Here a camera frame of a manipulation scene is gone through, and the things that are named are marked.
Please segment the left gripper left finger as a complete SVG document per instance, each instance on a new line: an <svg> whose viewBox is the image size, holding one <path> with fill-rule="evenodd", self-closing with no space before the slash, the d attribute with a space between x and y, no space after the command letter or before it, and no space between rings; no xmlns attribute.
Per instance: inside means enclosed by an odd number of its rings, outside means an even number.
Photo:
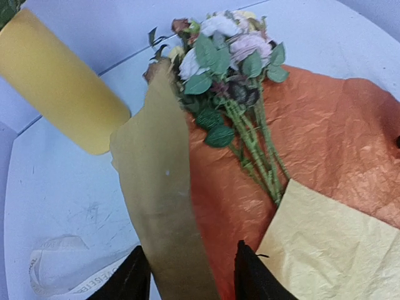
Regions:
<svg viewBox="0 0 400 300"><path fill-rule="evenodd" d="M150 285L150 265L142 246L136 246L88 300L149 300Z"/></svg>

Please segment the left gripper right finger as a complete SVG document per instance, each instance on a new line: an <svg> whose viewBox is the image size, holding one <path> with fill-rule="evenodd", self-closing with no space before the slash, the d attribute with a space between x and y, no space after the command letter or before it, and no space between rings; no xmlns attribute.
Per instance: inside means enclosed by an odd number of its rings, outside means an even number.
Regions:
<svg viewBox="0 0 400 300"><path fill-rule="evenodd" d="M296 300L243 240L237 244L234 260L235 299Z"/></svg>

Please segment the cream printed ribbon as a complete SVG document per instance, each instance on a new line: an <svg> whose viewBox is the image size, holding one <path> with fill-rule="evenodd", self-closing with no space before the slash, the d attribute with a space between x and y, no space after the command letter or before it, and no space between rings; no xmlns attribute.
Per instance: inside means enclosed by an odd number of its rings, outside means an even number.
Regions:
<svg viewBox="0 0 400 300"><path fill-rule="evenodd" d="M97 257L79 236L48 239L31 252L30 285L44 298L93 293L109 280L128 252Z"/></svg>

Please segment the orange yellow wrapping paper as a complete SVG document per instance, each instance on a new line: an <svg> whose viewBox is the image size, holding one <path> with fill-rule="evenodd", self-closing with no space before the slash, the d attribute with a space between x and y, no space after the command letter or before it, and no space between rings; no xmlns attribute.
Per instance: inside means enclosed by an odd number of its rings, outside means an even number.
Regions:
<svg viewBox="0 0 400 300"><path fill-rule="evenodd" d="M163 299L234 299L244 240L298 299L399 298L399 102L365 79L295 67L264 83L291 178L275 206L203 142L159 73L111 136L124 200Z"/></svg>

